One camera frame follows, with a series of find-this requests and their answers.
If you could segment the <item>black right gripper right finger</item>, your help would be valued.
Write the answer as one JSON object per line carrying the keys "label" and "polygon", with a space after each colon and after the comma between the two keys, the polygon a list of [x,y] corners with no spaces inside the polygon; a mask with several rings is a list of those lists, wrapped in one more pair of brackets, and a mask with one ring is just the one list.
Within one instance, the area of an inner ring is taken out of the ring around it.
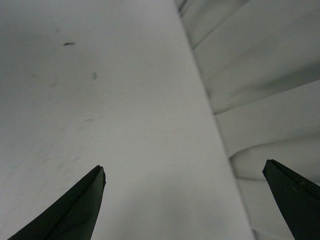
{"label": "black right gripper right finger", "polygon": [[274,159],[262,171],[296,240],[320,238],[320,187]]}

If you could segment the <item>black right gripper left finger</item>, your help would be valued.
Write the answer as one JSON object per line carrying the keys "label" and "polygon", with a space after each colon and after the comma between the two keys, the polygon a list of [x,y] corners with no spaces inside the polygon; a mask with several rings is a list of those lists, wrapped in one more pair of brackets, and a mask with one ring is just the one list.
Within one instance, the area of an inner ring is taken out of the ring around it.
{"label": "black right gripper left finger", "polygon": [[90,240],[101,208],[105,185],[104,168],[97,165],[10,239]]}

